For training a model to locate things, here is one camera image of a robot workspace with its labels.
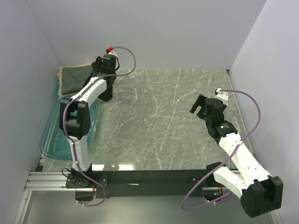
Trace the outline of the black t-shirt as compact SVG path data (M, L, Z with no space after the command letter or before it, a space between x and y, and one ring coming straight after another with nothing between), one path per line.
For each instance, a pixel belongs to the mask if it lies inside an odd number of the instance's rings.
M99 98L105 102L113 97L113 84L116 80L116 74L106 74L101 72L92 72L83 84L83 101L93 103Z

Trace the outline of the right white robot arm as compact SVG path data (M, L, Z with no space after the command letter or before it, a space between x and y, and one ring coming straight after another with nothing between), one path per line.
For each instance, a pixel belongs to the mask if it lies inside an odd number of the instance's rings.
M213 98L200 94L190 113L200 108L197 116L204 120L209 135L227 153L227 160L235 164L240 174L236 175L226 167L227 161L220 162L208 171L186 196L189 197L203 181L206 181L210 186L221 184L235 194L249 217L278 210L282 205L283 182L259 164L234 125L225 120L223 112L227 105L228 94L218 89Z

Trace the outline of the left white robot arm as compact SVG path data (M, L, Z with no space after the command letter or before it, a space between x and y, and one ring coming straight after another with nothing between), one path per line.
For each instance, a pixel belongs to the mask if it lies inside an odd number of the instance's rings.
M90 107L98 98L108 102L113 97L115 74L119 68L116 52L98 57L92 68L82 90L60 102L59 128L70 145L72 169L82 171L77 176L77 182L84 188L93 183L93 175L87 172L92 166L87 148L87 136L92 124Z

